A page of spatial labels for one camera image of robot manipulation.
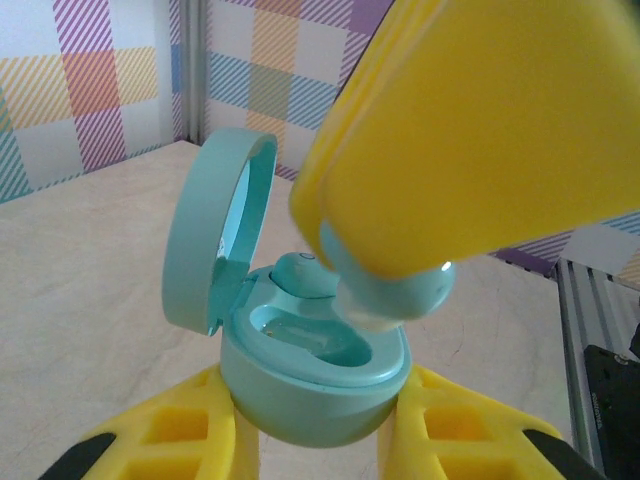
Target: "checkered wall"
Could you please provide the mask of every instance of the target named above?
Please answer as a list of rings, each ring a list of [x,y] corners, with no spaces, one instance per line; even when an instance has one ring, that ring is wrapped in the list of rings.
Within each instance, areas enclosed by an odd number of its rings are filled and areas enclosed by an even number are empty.
[[[205,133],[269,131],[295,177],[391,0],[209,0]]]
[[[169,18],[169,0],[3,2],[0,203],[173,140],[162,8]]]
[[[559,258],[587,265],[640,287],[640,212],[504,248],[497,258],[549,275]]]

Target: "earbud case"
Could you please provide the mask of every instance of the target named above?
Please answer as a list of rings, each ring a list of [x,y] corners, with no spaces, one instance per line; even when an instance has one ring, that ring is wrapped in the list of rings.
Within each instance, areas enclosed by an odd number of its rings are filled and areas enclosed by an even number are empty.
[[[307,253],[250,272],[276,164],[274,135],[214,132],[185,181],[169,233],[162,301],[172,324],[222,328],[220,368],[238,410],[265,433],[336,447],[376,430],[411,367],[401,327],[344,322],[339,277]]]

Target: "metal rail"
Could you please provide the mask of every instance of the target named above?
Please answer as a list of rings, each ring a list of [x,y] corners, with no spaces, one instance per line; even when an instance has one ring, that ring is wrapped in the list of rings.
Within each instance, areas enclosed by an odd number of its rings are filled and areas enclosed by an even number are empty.
[[[637,358],[629,346],[640,322],[640,292],[605,273],[564,259],[556,265],[555,276],[560,294],[574,448],[604,473],[584,349],[597,345]]]

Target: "open lid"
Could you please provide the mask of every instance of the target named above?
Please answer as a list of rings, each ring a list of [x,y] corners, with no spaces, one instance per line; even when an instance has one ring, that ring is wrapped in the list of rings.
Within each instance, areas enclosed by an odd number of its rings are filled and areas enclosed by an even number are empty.
[[[162,273],[167,320],[213,335],[249,272],[276,164],[274,135],[214,132],[194,161],[176,206]]]

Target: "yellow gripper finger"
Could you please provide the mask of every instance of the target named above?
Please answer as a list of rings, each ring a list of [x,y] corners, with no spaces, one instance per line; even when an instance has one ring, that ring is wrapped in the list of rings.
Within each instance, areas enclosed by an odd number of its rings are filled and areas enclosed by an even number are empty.
[[[378,430],[382,480],[560,480],[524,432],[549,424],[414,366]]]
[[[218,366],[114,417],[86,435],[115,440],[83,480],[258,478],[258,430],[235,410]]]

